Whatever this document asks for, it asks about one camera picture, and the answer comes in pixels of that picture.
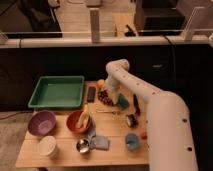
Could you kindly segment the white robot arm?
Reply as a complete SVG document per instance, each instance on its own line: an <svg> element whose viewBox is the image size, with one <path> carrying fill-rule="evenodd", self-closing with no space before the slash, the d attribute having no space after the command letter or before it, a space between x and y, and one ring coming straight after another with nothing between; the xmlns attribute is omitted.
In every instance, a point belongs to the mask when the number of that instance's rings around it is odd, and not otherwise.
<svg viewBox="0 0 213 171"><path fill-rule="evenodd" d="M128 72L126 59L106 65L105 86L116 91L121 84L147 103L150 171L198 171L189 109L184 100Z"/></svg>

